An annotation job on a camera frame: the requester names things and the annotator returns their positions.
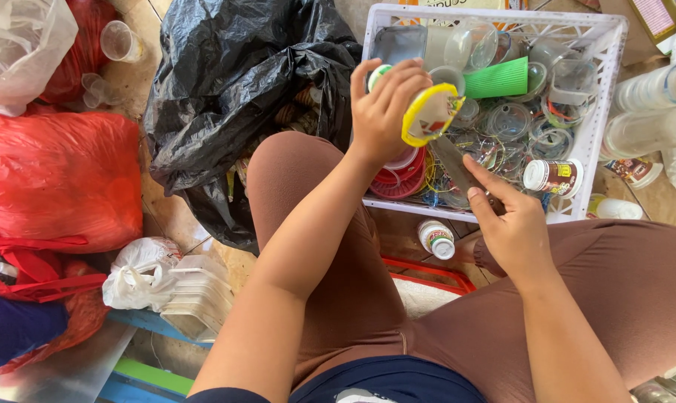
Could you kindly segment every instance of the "plastic basket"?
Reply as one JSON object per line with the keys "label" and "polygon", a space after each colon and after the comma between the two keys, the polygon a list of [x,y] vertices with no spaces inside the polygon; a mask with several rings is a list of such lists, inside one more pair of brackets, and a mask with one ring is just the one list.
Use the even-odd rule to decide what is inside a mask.
{"label": "plastic basket", "polygon": [[[513,10],[454,9],[450,7],[401,6],[376,4],[370,8],[365,31],[363,60],[373,48],[373,37],[382,28],[404,24],[406,21],[428,26],[454,26],[466,16],[475,16],[488,22],[506,23],[507,32],[533,43],[540,37],[549,37],[568,47],[580,50],[585,59],[599,67],[599,92],[596,104],[583,122],[575,126],[575,144],[567,158],[584,165],[582,187],[570,199],[558,199],[549,206],[547,222],[568,222],[584,219],[589,196],[592,193],[594,172],[597,169],[604,126],[611,105],[611,94],[619,73],[622,50],[627,38],[628,23],[623,16],[609,14],[578,14],[553,12],[520,12]],[[448,207],[430,207],[408,201],[390,201],[366,194],[363,204],[381,209],[411,212],[459,221],[477,222],[472,213],[457,212]]]}

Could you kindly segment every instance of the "left hand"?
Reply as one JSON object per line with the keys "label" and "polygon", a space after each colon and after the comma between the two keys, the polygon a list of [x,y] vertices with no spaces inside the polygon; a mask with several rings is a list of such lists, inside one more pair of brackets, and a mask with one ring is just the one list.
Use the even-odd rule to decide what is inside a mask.
{"label": "left hand", "polygon": [[405,151],[407,144],[400,137],[403,115],[413,96],[432,86],[430,75],[421,68],[423,60],[416,57],[393,66],[366,94],[365,76],[381,64],[380,59],[366,60],[350,76],[351,150],[377,168]]}

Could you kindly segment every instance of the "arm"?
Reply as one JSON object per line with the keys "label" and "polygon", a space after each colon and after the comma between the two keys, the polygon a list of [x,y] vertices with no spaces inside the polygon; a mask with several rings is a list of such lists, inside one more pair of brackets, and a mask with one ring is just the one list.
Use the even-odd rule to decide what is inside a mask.
{"label": "arm", "polygon": [[421,61],[406,60],[366,95],[364,77],[379,65],[380,60],[366,61],[351,76],[354,140],[350,149],[263,248],[190,395],[235,387],[272,403],[288,400],[306,301],[333,261],[375,174],[405,149],[400,124],[410,96],[432,85],[420,68]]}
{"label": "arm", "polygon": [[520,293],[534,393],[539,403],[630,403],[602,343],[557,272],[540,202],[490,174],[469,156],[466,167],[503,201],[496,216],[479,188],[468,198],[485,243]]}

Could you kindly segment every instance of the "red plastic lid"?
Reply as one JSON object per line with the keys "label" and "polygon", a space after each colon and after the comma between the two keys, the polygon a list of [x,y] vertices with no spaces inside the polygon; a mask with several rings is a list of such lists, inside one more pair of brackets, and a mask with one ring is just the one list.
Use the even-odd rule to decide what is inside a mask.
{"label": "red plastic lid", "polygon": [[[398,176],[398,178],[400,178],[401,183],[411,178],[413,175],[415,175],[419,171],[418,168],[420,168],[421,165],[424,165],[423,162],[425,161],[426,152],[427,151],[425,151],[425,147],[420,147],[417,150],[417,155],[415,155],[415,158],[412,162],[410,162],[405,168],[396,169],[394,171]],[[378,172],[378,175],[375,176],[375,181],[380,182],[382,184],[394,185],[397,183],[397,178],[395,177],[395,175],[390,173],[390,171],[383,168]]]}
{"label": "red plastic lid", "polygon": [[414,169],[414,173],[410,175],[410,178],[400,182],[400,186],[396,187],[395,184],[383,184],[378,181],[373,181],[373,183],[370,184],[370,190],[376,195],[385,197],[386,199],[402,199],[418,190],[420,185],[423,184],[424,179],[425,164],[421,163],[417,169]]}

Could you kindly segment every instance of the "brown leggings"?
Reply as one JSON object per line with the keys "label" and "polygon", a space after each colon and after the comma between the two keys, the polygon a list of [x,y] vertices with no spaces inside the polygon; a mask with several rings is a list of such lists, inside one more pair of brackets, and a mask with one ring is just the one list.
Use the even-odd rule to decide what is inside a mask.
{"label": "brown leggings", "polygon": [[[261,144],[248,173],[260,248],[342,156],[327,141],[297,132]],[[676,366],[676,228],[594,219],[548,229],[554,263],[627,387]],[[374,231],[360,206],[308,300],[294,386],[344,362],[410,354],[459,372],[490,402],[534,402],[522,299],[512,281],[500,279],[410,321]],[[479,266],[505,276],[482,239],[474,254]]]}

